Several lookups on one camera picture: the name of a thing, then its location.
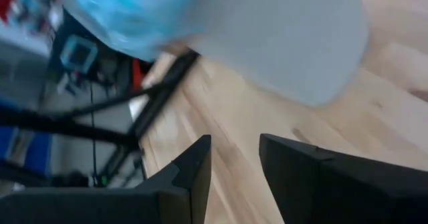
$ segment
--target blue plastic bag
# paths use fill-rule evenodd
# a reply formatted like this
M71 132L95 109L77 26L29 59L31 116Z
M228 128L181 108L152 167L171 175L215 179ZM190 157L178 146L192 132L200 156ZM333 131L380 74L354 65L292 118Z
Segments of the blue plastic bag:
M107 39L101 41L142 60L153 60L163 45L197 29L183 23L193 0L76 1L104 30Z

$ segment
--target equipment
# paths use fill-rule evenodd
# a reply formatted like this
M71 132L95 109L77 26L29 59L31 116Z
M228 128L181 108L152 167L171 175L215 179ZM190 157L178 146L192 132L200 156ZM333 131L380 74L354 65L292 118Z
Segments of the equipment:
M285 223L426 223L428 173L260 136L263 171Z
M115 144L117 149L108 159L105 166L96 175L92 176L95 187L107 187L110 181L118 174L120 167L124 164L127 157L132 153L142 152L138 145L139 140L151 126L156 116L161 112L162 107L166 104L169 97L173 94L198 57L199 54L192 50L179 56L172 64L163 80L153 85L151 88L133 91L111 98L105 102L66 113L38 114L29 110L14 110L6 106L0 106L0 125L16 126L22 129L63 134L92 140L102 140ZM79 116L91 114L142 95L147 95L149 101L127 133L94 128L85 124L78 124L74 121L74 118ZM146 173L144 168L142 168L141 171L145 179ZM87 187L89 185L88 177L84 175L73 173L70 176L66 175L64 177L41 177L38 173L33 173L8 162L0 162L0 179L20 183L26 187L81 187L82 185Z
M34 188L0 199L2 223L203 224L211 137L200 137L134 189Z

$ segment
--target black cable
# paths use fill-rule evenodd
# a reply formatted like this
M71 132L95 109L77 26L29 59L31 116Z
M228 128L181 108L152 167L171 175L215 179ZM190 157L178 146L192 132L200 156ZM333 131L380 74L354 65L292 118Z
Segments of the black cable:
M92 83L90 83L90 91L91 91L91 104L94 103L94 91L92 89ZM92 128L95 128L95 121L94 121L94 112L91 112L91 123L92 123ZM95 139L92 139L92 160L94 162L94 177L98 176L98 173L96 171L96 143L95 143Z

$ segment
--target black stand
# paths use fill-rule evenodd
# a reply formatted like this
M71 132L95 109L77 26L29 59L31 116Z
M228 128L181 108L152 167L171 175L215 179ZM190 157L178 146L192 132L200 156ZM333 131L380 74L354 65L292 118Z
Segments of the black stand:
M97 187L105 187L110 183L113 177L117 175L126 158L132 152L141 151L139 140L150 128L154 119L161 112L162 107L174 93L175 89L183 80L186 73L189 72L198 57L199 54L197 52L189 50L187 53L179 56L172 64L163 80L151 88L111 98L105 102L87 106L79 110L41 115L29 110L13 110L7 107L0 107L0 125L16 126L18 128L50 132L53 134L64 134L80 138L102 140L115 144L117 149L108 159L107 163L97 176L94 176L95 185ZM127 133L115 132L103 128L94 128L73 121L76 117L97 112L142 95L147 95L149 97L149 101ZM51 179L42 177L37 173L31 173L24 168L15 166L13 167L13 171L8 170L11 170L10 164L0 162L0 179L7 179L10 181L16 180L16 182L27 186L53 185ZM145 179L146 173L144 171L144 167L142 168L142 172Z
M204 224L211 137L133 189L30 188L0 198L1 223Z

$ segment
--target desk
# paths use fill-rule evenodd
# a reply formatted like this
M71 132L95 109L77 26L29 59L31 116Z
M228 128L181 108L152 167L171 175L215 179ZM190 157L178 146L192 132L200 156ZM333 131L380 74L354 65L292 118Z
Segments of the desk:
M428 170L428 0L364 4L369 47L335 101L308 108L201 59L142 140L148 175L211 134L206 223L282 223L258 157L260 133ZM154 76L169 63L161 58Z

